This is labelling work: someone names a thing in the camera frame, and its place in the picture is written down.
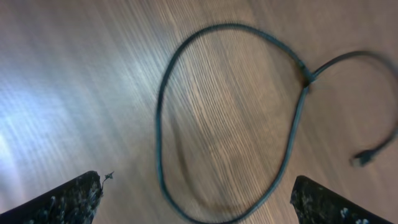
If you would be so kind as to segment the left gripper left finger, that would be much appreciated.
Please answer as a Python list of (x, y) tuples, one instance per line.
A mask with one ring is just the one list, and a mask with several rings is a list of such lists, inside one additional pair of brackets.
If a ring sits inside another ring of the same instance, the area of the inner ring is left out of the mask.
[(96, 171), (74, 179), (1, 214), (1, 224), (92, 224), (104, 194)]

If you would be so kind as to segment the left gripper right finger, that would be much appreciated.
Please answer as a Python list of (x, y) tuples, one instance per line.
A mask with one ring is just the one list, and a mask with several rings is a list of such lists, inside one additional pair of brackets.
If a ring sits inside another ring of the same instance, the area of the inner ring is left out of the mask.
[(296, 178), (290, 203), (300, 224), (392, 224), (304, 175)]

